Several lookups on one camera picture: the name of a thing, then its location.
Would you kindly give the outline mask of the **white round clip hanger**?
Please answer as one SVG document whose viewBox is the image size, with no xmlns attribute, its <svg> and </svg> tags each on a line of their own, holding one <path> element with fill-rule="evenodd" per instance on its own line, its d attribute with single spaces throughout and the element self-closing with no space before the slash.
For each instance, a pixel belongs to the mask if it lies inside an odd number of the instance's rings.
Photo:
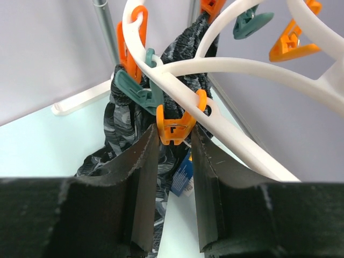
<svg viewBox="0 0 344 258">
<path fill-rule="evenodd" d="M 280 182 L 295 182 L 297 177 L 265 152 L 253 140 L 238 130 L 222 116 L 217 103 L 208 101 L 211 114 L 205 115 L 198 107 L 198 96 L 178 77 L 199 73 L 243 73 L 262 77 L 284 84 L 323 103 L 338 114 L 343 114 L 343 37 L 323 23 L 303 1 L 288 1 L 288 9 L 304 34 L 327 55 L 335 60 L 317 80 L 260 61 L 241 58 L 208 58 L 206 52 L 220 31 L 236 16 L 255 6 L 257 1 L 235 1 L 229 5 L 211 24 L 205 33 L 193 59 L 163 64 L 156 58 L 152 68 L 136 61 L 142 72 L 155 82 L 182 108 L 188 111 L 200 124 L 230 149 L 241 161 L 258 174 Z M 142 5 L 142 1 L 127 1 L 126 12 Z"/>
</svg>

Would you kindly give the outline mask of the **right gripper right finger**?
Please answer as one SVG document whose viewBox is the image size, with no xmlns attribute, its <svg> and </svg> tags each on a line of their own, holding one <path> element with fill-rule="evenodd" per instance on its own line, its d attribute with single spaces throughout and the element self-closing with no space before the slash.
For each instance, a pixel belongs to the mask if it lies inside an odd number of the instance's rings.
<svg viewBox="0 0 344 258">
<path fill-rule="evenodd" d="M 199 249 L 205 257 L 343 257 L 343 184 L 262 176 L 192 131 Z"/>
</svg>

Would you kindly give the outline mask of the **orange clothes peg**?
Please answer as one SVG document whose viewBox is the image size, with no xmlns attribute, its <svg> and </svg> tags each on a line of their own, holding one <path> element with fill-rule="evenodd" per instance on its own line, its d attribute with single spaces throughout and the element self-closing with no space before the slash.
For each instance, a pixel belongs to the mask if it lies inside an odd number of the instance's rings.
<svg viewBox="0 0 344 258">
<path fill-rule="evenodd" d="M 172 141 L 175 146 L 180 145 L 190 134 L 196 124 L 196 119 L 187 111 L 182 118 L 166 119 L 164 117 L 164 104 L 156 108 L 156 125 L 161 142 L 169 145 Z"/>
</svg>

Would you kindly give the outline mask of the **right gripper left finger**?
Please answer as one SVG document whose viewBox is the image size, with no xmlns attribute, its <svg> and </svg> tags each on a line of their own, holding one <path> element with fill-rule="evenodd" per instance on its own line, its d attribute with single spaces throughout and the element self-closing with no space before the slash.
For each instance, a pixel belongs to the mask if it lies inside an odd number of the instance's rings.
<svg viewBox="0 0 344 258">
<path fill-rule="evenodd" d="M 1 179 L 1 257 L 146 257 L 158 157 L 151 125 L 99 176 Z"/>
</svg>

